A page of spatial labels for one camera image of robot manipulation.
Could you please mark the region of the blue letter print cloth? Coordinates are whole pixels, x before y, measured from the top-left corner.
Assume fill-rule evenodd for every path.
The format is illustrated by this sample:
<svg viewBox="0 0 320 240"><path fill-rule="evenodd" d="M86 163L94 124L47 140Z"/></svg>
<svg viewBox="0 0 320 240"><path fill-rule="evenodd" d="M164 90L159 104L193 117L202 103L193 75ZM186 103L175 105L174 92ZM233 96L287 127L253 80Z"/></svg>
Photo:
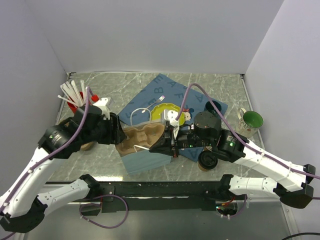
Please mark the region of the blue letter print cloth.
<svg viewBox="0 0 320 240"><path fill-rule="evenodd" d="M132 117L132 123L134 125L147 122L149 120L149 113L142 113L140 111L132 113L132 111L154 104L161 96L164 96L164 103L174 104L180 107L186 89L187 87L183 84L160 73L119 112L119 119L128 126L131 124L130 117ZM193 122L196 114L205 110L205 105L208 101L208 98L204 94L194 89L189 90L182 110L186 113L185 119L188 124Z"/></svg>

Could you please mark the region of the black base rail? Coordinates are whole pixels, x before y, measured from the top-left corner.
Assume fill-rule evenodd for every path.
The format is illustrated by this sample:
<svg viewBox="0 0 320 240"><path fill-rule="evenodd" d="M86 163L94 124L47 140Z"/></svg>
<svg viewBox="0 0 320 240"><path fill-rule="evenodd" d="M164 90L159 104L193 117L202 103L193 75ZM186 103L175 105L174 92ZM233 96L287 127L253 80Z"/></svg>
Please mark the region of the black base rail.
<svg viewBox="0 0 320 240"><path fill-rule="evenodd" d="M215 211L219 202L243 201L230 192L229 179L220 181L102 181L89 197L75 203L102 202L103 213L116 211L193 210Z"/></svg>

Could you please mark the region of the black cup lid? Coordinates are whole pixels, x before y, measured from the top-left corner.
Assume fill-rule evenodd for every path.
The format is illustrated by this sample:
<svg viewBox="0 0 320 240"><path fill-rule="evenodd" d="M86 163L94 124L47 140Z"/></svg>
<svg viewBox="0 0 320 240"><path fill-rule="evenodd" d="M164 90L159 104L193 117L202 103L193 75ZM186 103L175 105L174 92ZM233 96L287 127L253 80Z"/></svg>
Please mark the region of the black cup lid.
<svg viewBox="0 0 320 240"><path fill-rule="evenodd" d="M214 163L218 163L218 159L213 155L211 151L202 151L198 156L198 161L201 162L202 165L213 165Z"/></svg>

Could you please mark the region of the red straw holder cup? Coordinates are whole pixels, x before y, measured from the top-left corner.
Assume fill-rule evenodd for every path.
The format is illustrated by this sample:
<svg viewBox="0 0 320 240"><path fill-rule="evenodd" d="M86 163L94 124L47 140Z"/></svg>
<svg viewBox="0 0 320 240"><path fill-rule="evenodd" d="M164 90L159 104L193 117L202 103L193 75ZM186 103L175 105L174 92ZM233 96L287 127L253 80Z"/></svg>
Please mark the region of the red straw holder cup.
<svg viewBox="0 0 320 240"><path fill-rule="evenodd" d="M84 99L83 92L80 91L79 93L80 93L81 98ZM71 112L72 112L73 114L75 114L76 111L77 111L78 106L70 103L69 101L67 102L67 105L68 105L69 109L71 110Z"/></svg>

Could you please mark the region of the silver fork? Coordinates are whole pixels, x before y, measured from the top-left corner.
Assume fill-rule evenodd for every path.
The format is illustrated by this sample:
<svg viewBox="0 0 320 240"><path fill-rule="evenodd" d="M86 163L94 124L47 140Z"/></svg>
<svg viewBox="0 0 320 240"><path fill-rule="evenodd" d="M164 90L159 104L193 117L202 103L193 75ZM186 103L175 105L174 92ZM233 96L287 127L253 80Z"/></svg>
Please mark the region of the silver fork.
<svg viewBox="0 0 320 240"><path fill-rule="evenodd" d="M146 108L149 109L151 106L158 104L160 102L162 102L164 100L165 96L162 95L161 97L159 97L155 102L153 102L152 104L150 104L149 106L147 106Z"/></svg>

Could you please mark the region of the dark green mug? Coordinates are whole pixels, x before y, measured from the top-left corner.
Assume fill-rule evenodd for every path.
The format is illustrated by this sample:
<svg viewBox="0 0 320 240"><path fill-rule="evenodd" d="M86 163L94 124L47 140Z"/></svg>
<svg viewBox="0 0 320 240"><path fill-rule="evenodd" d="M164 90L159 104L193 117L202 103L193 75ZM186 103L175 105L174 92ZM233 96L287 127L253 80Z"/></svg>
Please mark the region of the dark green mug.
<svg viewBox="0 0 320 240"><path fill-rule="evenodd" d="M212 101L213 105L219 110L222 110L222 106L220 105L220 103L218 103L217 101ZM214 115L215 117L219 118L219 114L216 111L216 109L213 107L213 105L211 104L210 101L206 102L205 106L204 106L204 111L207 111L209 113L211 113L212 115Z"/></svg>

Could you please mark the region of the floral cream mug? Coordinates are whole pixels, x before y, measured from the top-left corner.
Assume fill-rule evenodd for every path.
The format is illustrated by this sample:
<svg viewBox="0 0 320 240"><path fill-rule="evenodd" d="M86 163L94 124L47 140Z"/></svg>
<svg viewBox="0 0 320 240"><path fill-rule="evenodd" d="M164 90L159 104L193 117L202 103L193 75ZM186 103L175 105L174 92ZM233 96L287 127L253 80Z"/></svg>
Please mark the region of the floral cream mug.
<svg viewBox="0 0 320 240"><path fill-rule="evenodd" d="M251 138L264 123L259 113L251 110L246 111L244 108L237 110L237 116L238 123L235 131L246 138Z"/></svg>

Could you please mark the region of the blue white paper bag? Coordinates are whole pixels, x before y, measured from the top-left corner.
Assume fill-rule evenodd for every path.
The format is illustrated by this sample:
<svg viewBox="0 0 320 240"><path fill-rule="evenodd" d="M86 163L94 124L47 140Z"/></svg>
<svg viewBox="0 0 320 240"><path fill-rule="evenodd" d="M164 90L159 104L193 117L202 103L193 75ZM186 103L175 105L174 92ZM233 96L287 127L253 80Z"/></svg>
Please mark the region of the blue white paper bag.
<svg viewBox="0 0 320 240"><path fill-rule="evenodd" d="M130 125L128 127L139 128L146 124L153 124L151 123L151 113L148 114L148 117L148 121L144 121L136 125L134 125L133 122L130 121ZM171 156L159 153L151 153L149 152L149 148L145 148L139 145L134 145L134 147L138 147L143 150L120 157L127 173L130 175L152 170L167 165L171 162Z"/></svg>

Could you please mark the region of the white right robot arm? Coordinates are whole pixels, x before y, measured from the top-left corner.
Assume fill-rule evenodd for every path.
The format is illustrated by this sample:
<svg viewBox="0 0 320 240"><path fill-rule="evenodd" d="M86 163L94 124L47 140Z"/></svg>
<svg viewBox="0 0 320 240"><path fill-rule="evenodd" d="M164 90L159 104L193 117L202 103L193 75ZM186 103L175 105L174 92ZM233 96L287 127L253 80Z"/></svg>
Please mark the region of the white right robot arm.
<svg viewBox="0 0 320 240"><path fill-rule="evenodd" d="M203 171L214 169L218 161L234 163L253 169L263 177L243 177L225 174L218 183L216 197L228 200L241 195L278 198L296 209L305 208L314 198L310 186L315 167L296 165L276 157L242 135L235 136L222 128L221 119L208 111L198 113L189 129L176 121L177 112L164 111L164 131L149 152L178 157L180 149L204 148L198 156Z"/></svg>

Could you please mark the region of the brown paper cup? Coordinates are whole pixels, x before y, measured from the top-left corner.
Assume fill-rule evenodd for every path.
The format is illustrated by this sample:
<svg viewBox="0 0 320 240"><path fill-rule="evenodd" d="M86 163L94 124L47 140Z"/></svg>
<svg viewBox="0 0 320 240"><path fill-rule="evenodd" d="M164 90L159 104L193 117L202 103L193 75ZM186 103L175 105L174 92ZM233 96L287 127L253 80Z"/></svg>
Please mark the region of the brown paper cup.
<svg viewBox="0 0 320 240"><path fill-rule="evenodd" d="M198 164L198 168L201 171L208 172L208 171L213 170L217 166L218 163L216 162L216 163L211 164L211 165L203 165L203 164L201 164L201 162L198 161L197 164Z"/></svg>

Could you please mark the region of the brown pulp cup carrier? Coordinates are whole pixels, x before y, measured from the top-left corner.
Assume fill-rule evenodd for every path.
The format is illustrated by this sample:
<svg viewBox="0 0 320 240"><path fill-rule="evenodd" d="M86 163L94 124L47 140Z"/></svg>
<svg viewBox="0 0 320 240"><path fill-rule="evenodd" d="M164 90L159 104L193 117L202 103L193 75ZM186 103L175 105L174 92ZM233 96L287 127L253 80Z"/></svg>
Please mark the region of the brown pulp cup carrier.
<svg viewBox="0 0 320 240"><path fill-rule="evenodd" d="M161 123L148 123L141 127L126 127L123 129L126 139L115 148L120 157L143 151L142 148L134 147L134 145L144 148L150 148L157 142L164 133L165 126Z"/></svg>
<svg viewBox="0 0 320 240"><path fill-rule="evenodd" d="M86 143L86 144L83 144L81 147L80 147L80 150L81 151L88 151L90 150L93 146L94 146L95 142L89 142L89 143Z"/></svg>

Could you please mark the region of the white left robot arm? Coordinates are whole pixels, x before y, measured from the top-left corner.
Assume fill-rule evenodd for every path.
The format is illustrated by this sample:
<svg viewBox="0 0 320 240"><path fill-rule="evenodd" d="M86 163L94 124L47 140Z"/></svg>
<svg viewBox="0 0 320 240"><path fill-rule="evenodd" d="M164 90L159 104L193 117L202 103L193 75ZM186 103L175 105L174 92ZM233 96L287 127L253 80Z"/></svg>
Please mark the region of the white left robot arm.
<svg viewBox="0 0 320 240"><path fill-rule="evenodd" d="M56 189L41 193L47 180L73 153L90 142L117 145L126 135L117 114L104 113L101 107L89 105L76 110L74 116L49 127L21 175L0 198L0 225L7 232L27 233L45 216L75 200L94 201L100 183L91 175Z"/></svg>

